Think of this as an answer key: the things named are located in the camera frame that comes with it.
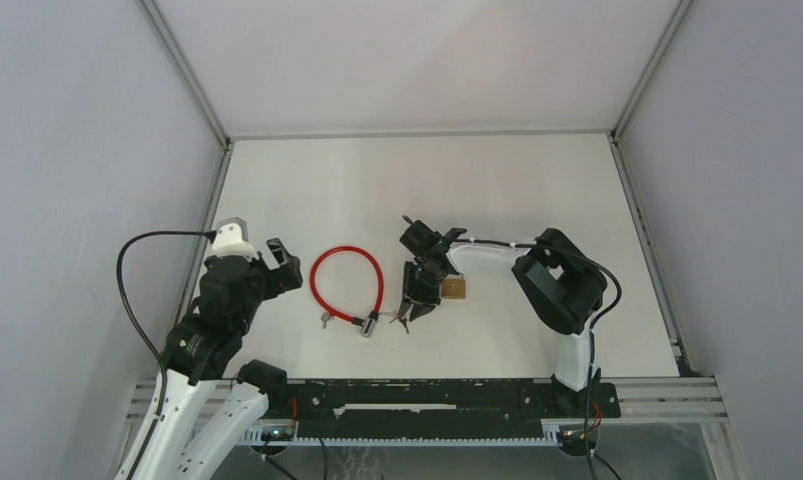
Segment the gray floor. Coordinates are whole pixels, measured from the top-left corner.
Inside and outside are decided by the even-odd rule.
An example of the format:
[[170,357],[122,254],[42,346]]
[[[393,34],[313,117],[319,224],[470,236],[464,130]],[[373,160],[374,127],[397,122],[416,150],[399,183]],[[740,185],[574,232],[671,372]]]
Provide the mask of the gray floor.
[[[583,479],[586,460],[554,448],[358,447],[328,448],[329,480],[346,479]],[[697,425],[605,426],[598,453],[622,478],[712,480]],[[296,447],[276,460],[299,480],[321,479],[318,447]],[[596,463],[599,480],[613,479]],[[214,480],[285,479],[248,447],[237,447]]]

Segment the white wall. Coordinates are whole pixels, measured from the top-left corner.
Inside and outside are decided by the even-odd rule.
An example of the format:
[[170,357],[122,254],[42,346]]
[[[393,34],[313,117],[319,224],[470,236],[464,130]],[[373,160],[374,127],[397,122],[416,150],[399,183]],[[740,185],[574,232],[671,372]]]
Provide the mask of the white wall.
[[[218,146],[129,0],[0,2],[0,479],[104,478],[137,376],[115,257],[196,228]],[[155,343],[189,240],[126,265]]]
[[803,478],[803,1],[697,2],[624,147],[754,478]]
[[228,133],[610,130],[677,0],[160,0]]

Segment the red wire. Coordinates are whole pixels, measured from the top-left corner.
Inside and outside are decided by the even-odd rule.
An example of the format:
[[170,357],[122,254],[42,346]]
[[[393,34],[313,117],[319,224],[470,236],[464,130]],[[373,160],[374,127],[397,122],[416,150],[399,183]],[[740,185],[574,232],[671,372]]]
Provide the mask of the red wire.
[[371,256],[371,254],[369,254],[369,252],[363,250],[362,248],[352,247],[350,245],[331,248],[330,250],[321,254],[318,260],[316,260],[316,263],[313,264],[313,268],[312,270],[310,270],[310,290],[313,291],[313,297],[315,297],[316,301],[319,302],[319,305],[321,305],[322,308],[324,308],[332,316],[336,318],[341,318],[346,322],[354,321],[354,317],[352,317],[351,315],[342,313],[339,310],[331,307],[330,304],[328,304],[327,302],[325,302],[324,299],[321,298],[321,295],[319,295],[319,291],[316,288],[316,272],[319,269],[319,265],[321,264],[321,262],[325,261],[327,257],[333,255],[334,253],[339,253],[339,252],[359,253],[360,255],[366,257],[366,260],[368,260],[372,264],[372,266],[375,269],[375,273],[377,274],[377,300],[375,300],[375,307],[374,309],[372,309],[372,311],[374,312],[380,311],[380,304],[383,301],[383,272],[380,270],[380,265],[377,264],[377,260],[375,260],[374,257]]

